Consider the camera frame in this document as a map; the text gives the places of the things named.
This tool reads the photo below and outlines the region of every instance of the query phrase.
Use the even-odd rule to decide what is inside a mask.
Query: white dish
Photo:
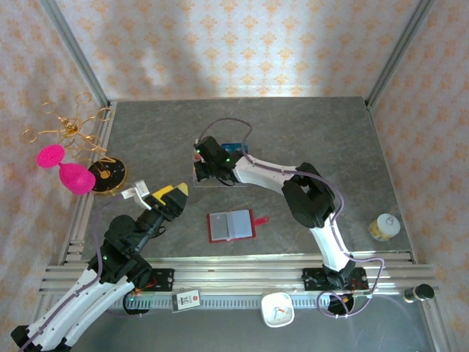
[[[270,328],[280,328],[290,324],[295,318],[290,296],[283,292],[271,293],[262,298],[262,318]]]

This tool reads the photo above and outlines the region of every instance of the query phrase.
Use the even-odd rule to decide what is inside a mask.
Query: robotic arm
[[[337,225],[331,225],[336,210],[334,194],[324,183],[295,174],[303,172],[320,176],[311,164],[281,166],[252,156],[249,156],[249,161],[241,152],[228,153],[211,136],[204,137],[194,147],[203,158],[194,163],[198,181],[215,177],[223,184],[251,183],[283,194],[295,220],[308,227],[313,234],[322,254],[328,282],[333,288],[347,286],[355,262],[347,256],[349,254]]]
[[[136,221],[126,215],[114,218],[100,247],[101,260],[93,257],[80,279],[38,321],[13,330],[12,338],[21,351],[69,351],[117,299],[148,283],[152,267],[139,252],[150,238],[163,234],[164,221],[182,213],[188,187],[185,183],[167,186],[144,199],[138,189],[132,195],[146,210]]]

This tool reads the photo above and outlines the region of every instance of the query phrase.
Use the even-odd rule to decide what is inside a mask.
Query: pink object
[[[80,164],[62,164],[64,157],[65,149],[63,146],[52,144],[39,152],[36,162],[37,165],[45,169],[58,165],[62,184],[73,194],[81,196],[89,193],[96,184],[96,177]]]
[[[44,169],[49,169],[59,165],[65,157],[65,149],[59,144],[52,144],[45,147],[37,154],[37,165]]]
[[[260,226],[263,224],[268,223],[270,218],[268,216],[263,216],[262,218],[258,218],[254,220],[254,226]]]

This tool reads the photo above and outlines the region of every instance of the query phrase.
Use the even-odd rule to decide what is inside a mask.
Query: yellow container
[[[397,217],[391,214],[381,214],[369,225],[369,233],[378,241],[388,241],[401,230]]]

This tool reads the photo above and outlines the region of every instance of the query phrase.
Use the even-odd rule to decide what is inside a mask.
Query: wallpaper wall
[[[364,96],[418,0],[58,1],[111,100]]]
[[[418,258],[469,346],[469,7],[435,2],[374,119]]]
[[[0,23],[0,349],[17,351],[10,332],[29,322],[75,200],[58,170],[36,167],[36,154],[56,139],[22,144],[19,136],[29,126],[56,129],[41,104],[54,100],[59,113],[71,114],[75,95],[89,88],[38,1],[2,1]],[[80,113],[88,116],[97,104],[84,108]]]

